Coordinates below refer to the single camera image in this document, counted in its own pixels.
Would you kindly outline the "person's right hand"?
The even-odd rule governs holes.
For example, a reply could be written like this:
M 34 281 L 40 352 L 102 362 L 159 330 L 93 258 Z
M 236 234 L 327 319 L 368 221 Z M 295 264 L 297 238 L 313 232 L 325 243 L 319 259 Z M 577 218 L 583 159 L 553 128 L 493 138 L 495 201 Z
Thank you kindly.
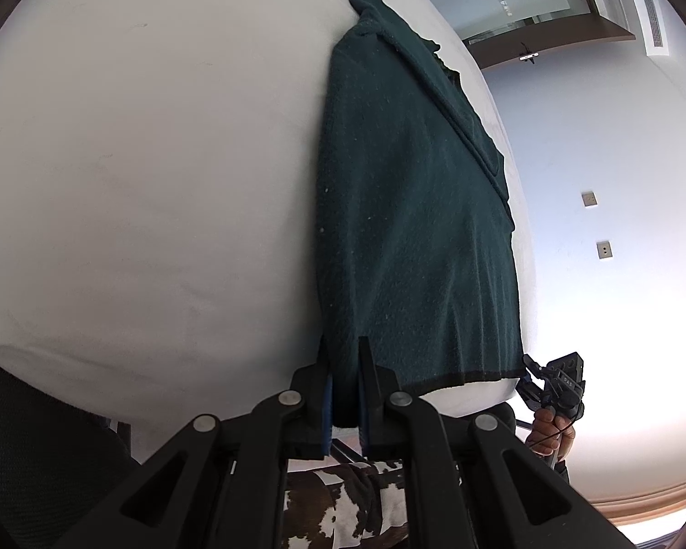
M 569 419 L 556 415 L 552 409 L 541 408 L 534 413 L 531 433 L 525 443 L 540 456 L 555 456 L 556 461 L 563 461 L 573 448 L 575 437 Z

